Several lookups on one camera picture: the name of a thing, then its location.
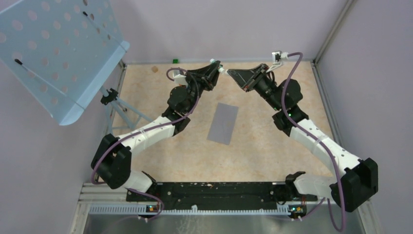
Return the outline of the grey envelope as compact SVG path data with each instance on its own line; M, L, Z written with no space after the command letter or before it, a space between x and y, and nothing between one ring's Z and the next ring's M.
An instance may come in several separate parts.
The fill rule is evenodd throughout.
M218 103L207 140L229 145L235 127L239 107Z

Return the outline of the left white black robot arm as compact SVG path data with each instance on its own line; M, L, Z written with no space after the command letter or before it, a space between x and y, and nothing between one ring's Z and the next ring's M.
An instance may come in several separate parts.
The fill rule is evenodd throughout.
M208 66L186 70L178 78L178 86L169 93L167 109L151 123L127 134L104 136L91 162L93 184L107 184L111 189L137 191L144 201L156 196L154 179L131 168L132 159L150 146L182 132L190 122L204 91L217 84L221 63L212 59Z

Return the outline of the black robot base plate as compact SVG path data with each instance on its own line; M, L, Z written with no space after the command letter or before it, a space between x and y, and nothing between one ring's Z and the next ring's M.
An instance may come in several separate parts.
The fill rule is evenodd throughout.
M163 201L165 210L186 210L196 205L205 211L275 210L288 202L315 202L315 195L300 195L285 182L156 182L147 195L128 192L128 202Z

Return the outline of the white glue stick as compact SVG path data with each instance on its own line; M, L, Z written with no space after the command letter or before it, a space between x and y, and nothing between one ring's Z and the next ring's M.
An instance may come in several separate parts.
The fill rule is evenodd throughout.
M217 61L217 60L215 60L215 59L210 59L210 61L209 61L211 64L214 64L214 63L216 63L216 64L218 64L218 68L217 68L217 70L218 70L218 72L219 73L221 73L221 74L224 74L225 72L226 72L226 70L223 68L223 66L221 65L221 62L220 61Z

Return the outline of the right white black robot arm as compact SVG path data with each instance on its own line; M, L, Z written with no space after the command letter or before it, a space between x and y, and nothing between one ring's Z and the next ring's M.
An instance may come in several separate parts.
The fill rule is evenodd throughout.
M378 164L348 152L321 131L298 102L303 98L297 80L288 77L280 85L269 75L269 67L260 64L252 69L224 69L245 92L256 91L274 110L276 127L316 156L333 174L332 177L295 173L287 177L286 196L292 201L304 195L332 199L346 212L353 212L378 192Z

